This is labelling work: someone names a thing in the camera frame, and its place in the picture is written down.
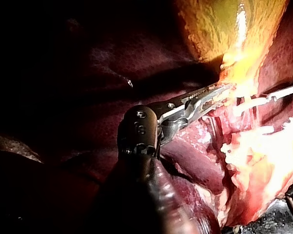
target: screw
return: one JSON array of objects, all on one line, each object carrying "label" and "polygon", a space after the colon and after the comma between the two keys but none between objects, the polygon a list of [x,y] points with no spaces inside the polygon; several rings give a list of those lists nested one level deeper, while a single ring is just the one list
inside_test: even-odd
[{"label": "screw", "polygon": [[140,125],[138,127],[138,133],[140,133],[142,135],[145,134],[146,133],[146,128],[143,125]]},{"label": "screw", "polygon": [[131,154],[131,150],[130,149],[125,149],[124,152],[125,152],[125,154],[128,154],[128,155]]},{"label": "screw", "polygon": [[174,103],[168,103],[167,106],[170,109],[175,109],[175,107],[176,107]]},{"label": "screw", "polygon": [[138,118],[145,118],[147,114],[144,111],[137,111]]}]

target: metal forceps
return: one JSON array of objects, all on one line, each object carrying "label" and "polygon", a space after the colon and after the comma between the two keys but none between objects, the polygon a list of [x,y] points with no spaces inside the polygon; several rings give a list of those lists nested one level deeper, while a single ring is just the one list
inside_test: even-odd
[{"label": "metal forceps", "polygon": [[209,111],[222,106],[224,98],[217,97],[231,87],[233,84],[214,83],[166,101],[147,105],[157,116],[158,133],[162,133],[160,146],[172,141],[181,129],[197,121]]}]

